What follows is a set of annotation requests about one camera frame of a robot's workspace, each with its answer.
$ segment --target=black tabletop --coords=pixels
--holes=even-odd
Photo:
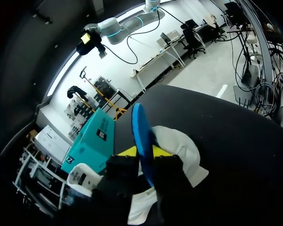
[[[195,223],[283,221],[283,128],[238,105],[171,86],[156,85],[138,102],[151,126],[177,129],[199,149],[209,175],[195,187],[195,203],[187,203],[199,206],[191,213]],[[115,153],[134,145],[131,111],[116,122]],[[155,215],[154,206],[145,224],[156,224]]]

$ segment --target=white shelving unit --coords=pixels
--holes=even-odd
[[[30,163],[33,163],[34,166],[31,168],[30,172],[29,172],[29,176],[30,178],[34,178],[36,175],[36,172],[40,169],[44,170],[46,173],[48,173],[52,178],[55,178],[57,181],[61,182],[61,189],[59,193],[56,193],[54,191],[52,191],[50,188],[48,188],[47,186],[45,186],[42,182],[37,181],[37,183],[42,186],[45,190],[47,190],[48,192],[50,192],[51,194],[53,194],[54,196],[59,198],[59,202],[58,205],[55,205],[52,201],[49,200],[48,197],[45,197],[44,194],[40,195],[42,196],[42,198],[51,206],[56,207],[57,209],[61,209],[62,206],[62,195],[63,195],[63,191],[65,189],[65,184],[66,181],[59,177],[57,174],[55,174],[53,171],[51,171],[48,166],[50,164],[50,161],[54,161],[56,162],[54,159],[52,159],[51,157],[49,157],[49,159],[46,162],[39,162],[36,158],[36,155],[40,153],[40,150],[37,151],[37,153],[35,154],[35,156],[29,151],[29,149],[31,148],[31,146],[34,145],[34,142],[32,141],[27,147],[24,148],[24,153],[27,155],[27,157],[25,158],[21,168],[18,171],[17,177],[15,179],[15,181],[13,182],[13,185],[17,188],[17,190],[19,192],[21,192],[23,195],[27,196],[27,193],[24,192],[21,189],[21,176],[23,175],[24,172],[27,173],[27,169],[29,168]]]

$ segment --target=metal rack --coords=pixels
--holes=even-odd
[[[17,177],[15,179],[15,181],[13,182],[13,185],[17,188],[17,190],[19,192],[21,192],[23,195],[27,196],[29,200],[32,200],[32,202],[34,202],[40,209],[42,205],[39,205],[38,201],[34,199],[34,197],[30,197],[27,192],[25,192],[25,188],[23,187],[22,184],[22,179],[27,177],[27,178],[31,178],[32,180],[36,181],[36,184],[39,185],[40,187],[42,187],[42,189],[44,189],[45,191],[47,191],[48,193],[52,194],[54,197],[58,198],[58,204],[55,202],[53,202],[52,200],[50,200],[50,197],[47,197],[45,194],[43,193],[39,193],[39,196],[50,206],[56,208],[56,209],[61,209],[62,207],[62,203],[63,203],[63,192],[64,189],[67,187],[66,185],[66,181],[58,176],[56,173],[54,173],[52,170],[50,170],[48,167],[50,166],[50,162],[54,161],[51,157],[47,158],[44,160],[44,162],[40,162],[37,159],[37,155],[44,155],[46,156],[46,154],[43,154],[40,150],[38,150],[35,154],[32,154],[30,152],[30,149],[34,147],[34,149],[36,150],[36,147],[33,145],[33,141],[27,146],[24,147],[24,156],[26,156],[26,158],[23,161],[23,164],[21,166],[21,168],[18,171]],[[61,183],[61,189],[59,192],[56,191],[52,191],[50,187],[47,187],[46,185],[44,185],[41,181],[39,181],[39,178],[36,177],[37,171],[41,170],[43,172],[45,172],[45,174],[50,175],[50,178],[52,178],[52,180],[54,179],[57,184]]]

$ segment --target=computer monitor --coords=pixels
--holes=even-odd
[[[198,27],[198,24],[193,19],[188,20],[185,23],[188,25],[188,27],[190,27],[192,29],[195,28],[195,27]]]
[[[162,33],[162,34],[160,35],[160,37],[166,42],[166,44],[168,44],[168,45],[170,44],[171,40],[169,39],[168,36],[166,36],[165,33]]]

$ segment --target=white wall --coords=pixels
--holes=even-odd
[[[199,0],[200,3],[204,6],[205,9],[207,9],[208,12],[213,14],[216,17],[216,22],[219,26],[223,25],[225,23],[223,17],[224,13],[218,9],[217,6],[214,5],[210,0]]]
[[[213,1],[224,11],[227,10],[225,4],[231,2],[230,0],[213,0]]]
[[[195,22],[200,24],[205,15],[213,13],[208,11],[212,10],[213,7],[209,4],[207,5],[209,6],[208,9],[206,9],[204,4],[200,3],[198,0],[178,0],[163,4],[161,7],[183,22],[193,19]],[[219,12],[216,13],[215,11],[216,10],[214,10],[214,15],[216,15],[216,17],[217,14],[221,14]],[[153,22],[136,32],[152,30],[157,26],[157,24],[158,21]],[[96,94],[95,90],[90,86],[89,83],[79,78],[80,71],[85,66],[87,66],[85,70],[86,77],[91,79],[91,82],[94,82],[101,75],[106,79],[110,79],[111,84],[115,88],[123,89],[131,96],[136,96],[139,94],[142,89],[139,87],[136,79],[130,77],[130,75],[133,73],[133,69],[138,70],[145,62],[151,59],[151,57],[154,57],[159,53],[161,47],[158,45],[157,40],[160,38],[160,34],[162,32],[167,34],[173,30],[177,30],[179,33],[182,33],[180,25],[180,22],[166,13],[165,17],[161,19],[160,25],[156,30],[147,34],[136,35],[133,36],[133,39],[129,39],[129,45],[139,59],[139,62],[136,65],[129,65],[122,62],[108,49],[106,50],[107,56],[103,59],[100,59],[98,56],[99,53],[96,48],[87,55],[80,57],[75,65],[73,65],[69,72],[64,76],[64,79],[61,81],[56,92],[53,94],[50,104],[46,106],[45,110],[42,111],[44,114],[43,118],[46,118],[46,120],[50,121],[51,125],[57,130],[62,130],[64,135],[67,135],[72,122],[64,113],[65,108],[70,102],[70,99],[67,97],[67,90],[71,86],[76,85],[82,88],[92,97]],[[111,48],[121,58],[130,62],[135,61],[133,53],[129,50],[126,44],[126,39],[117,45],[111,45],[109,44],[107,38],[103,38],[102,43]],[[176,46],[176,50],[178,50],[180,55],[185,52],[181,44]],[[166,60],[169,62],[174,62],[174,59],[168,55],[164,55],[164,58],[166,58]],[[158,75],[161,74],[161,72],[169,67],[169,63],[166,60],[160,58],[154,64],[148,66],[147,69],[140,74],[140,78],[144,86],[149,85]]]

